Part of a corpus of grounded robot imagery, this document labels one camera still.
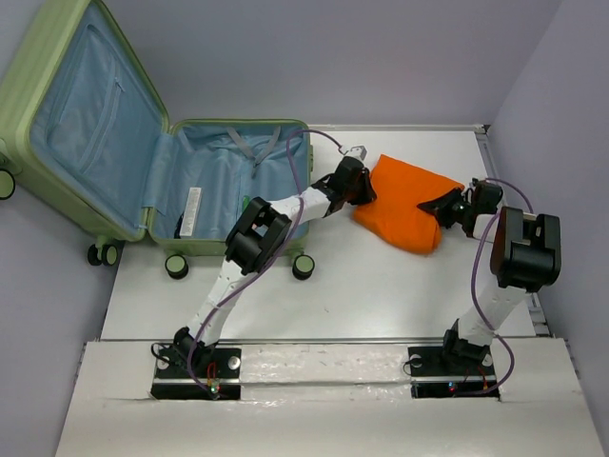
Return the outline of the orange cloth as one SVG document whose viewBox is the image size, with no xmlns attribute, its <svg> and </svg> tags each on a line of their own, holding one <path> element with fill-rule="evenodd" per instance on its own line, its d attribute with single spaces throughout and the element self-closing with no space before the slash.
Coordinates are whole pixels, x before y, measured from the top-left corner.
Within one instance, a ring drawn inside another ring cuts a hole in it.
<svg viewBox="0 0 609 457">
<path fill-rule="evenodd" d="M 353 220 L 395 248 L 432 253 L 442 241 L 441 226 L 418 205 L 454 189 L 464 191 L 464 184 L 385 154 L 370 178 L 377 199 L 356 207 Z"/>
</svg>

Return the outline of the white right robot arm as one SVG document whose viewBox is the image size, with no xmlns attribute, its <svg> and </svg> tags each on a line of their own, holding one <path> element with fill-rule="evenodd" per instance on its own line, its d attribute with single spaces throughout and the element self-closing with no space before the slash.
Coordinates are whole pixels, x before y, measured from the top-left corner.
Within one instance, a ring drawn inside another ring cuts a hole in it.
<svg viewBox="0 0 609 457">
<path fill-rule="evenodd" d="M 417 205 L 443 228 L 461 225 L 470 238 L 476 234 L 479 217 L 491 217 L 480 233 L 479 247 L 483 247 L 488 236 L 493 237 L 489 259 L 493 278 L 482 293 L 476 292 L 481 261 L 478 251 L 470 283 L 472 308 L 445 332 L 438 350 L 440 366 L 450 373 L 459 373 L 471 363 L 483 362 L 496 331 L 516 305 L 553 285 L 560 275 L 560 218 L 534 213 L 531 209 L 502 207 L 500 202 L 506 184 L 497 178 L 474 179 L 468 189 L 454 188 Z"/>
</svg>

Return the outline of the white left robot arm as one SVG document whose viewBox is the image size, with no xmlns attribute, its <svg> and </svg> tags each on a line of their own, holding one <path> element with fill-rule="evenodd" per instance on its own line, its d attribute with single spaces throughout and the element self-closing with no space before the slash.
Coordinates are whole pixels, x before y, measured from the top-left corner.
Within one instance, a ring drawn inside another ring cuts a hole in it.
<svg viewBox="0 0 609 457">
<path fill-rule="evenodd" d="M 187 325 L 177 330 L 164 361 L 191 376 L 205 373 L 244 289 L 274 263 L 296 229 L 346 204 L 366 205 L 376 198 L 363 158 L 346 155 L 334 172 L 299 194 L 277 201 L 251 200 L 226 238 L 225 259 L 210 293 Z"/>
</svg>

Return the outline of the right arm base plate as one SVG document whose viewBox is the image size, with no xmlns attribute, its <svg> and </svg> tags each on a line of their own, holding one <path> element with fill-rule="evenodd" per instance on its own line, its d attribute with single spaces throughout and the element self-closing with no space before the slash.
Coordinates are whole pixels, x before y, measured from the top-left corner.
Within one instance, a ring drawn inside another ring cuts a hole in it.
<svg viewBox="0 0 609 457">
<path fill-rule="evenodd" d="M 408 349 L 403 372 L 411 378 L 415 399 L 495 397 L 498 381 L 493 365 L 469 359 L 449 361 L 440 346 L 415 346 Z"/>
</svg>

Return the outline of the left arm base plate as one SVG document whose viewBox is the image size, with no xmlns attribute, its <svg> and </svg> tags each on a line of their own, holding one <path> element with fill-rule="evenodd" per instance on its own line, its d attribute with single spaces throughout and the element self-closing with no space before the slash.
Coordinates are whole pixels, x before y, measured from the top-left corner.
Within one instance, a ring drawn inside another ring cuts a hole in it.
<svg viewBox="0 0 609 457">
<path fill-rule="evenodd" d="M 192 362 L 190 376 L 187 361 L 169 343 L 153 343 L 150 352 L 155 368 L 149 394 L 156 400 L 239 401 L 242 350 L 219 347 L 209 362 Z"/>
</svg>

